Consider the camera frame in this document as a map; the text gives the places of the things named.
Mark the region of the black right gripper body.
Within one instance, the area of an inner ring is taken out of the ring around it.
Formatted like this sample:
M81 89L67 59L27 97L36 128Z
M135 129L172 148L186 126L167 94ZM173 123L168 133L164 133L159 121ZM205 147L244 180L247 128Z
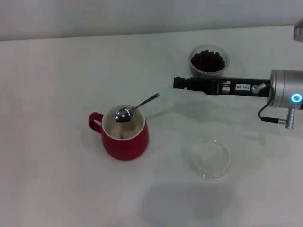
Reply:
M216 95L234 95L234 96L253 96L269 97L270 85L269 79L218 79ZM253 86L261 86L257 93L252 91Z

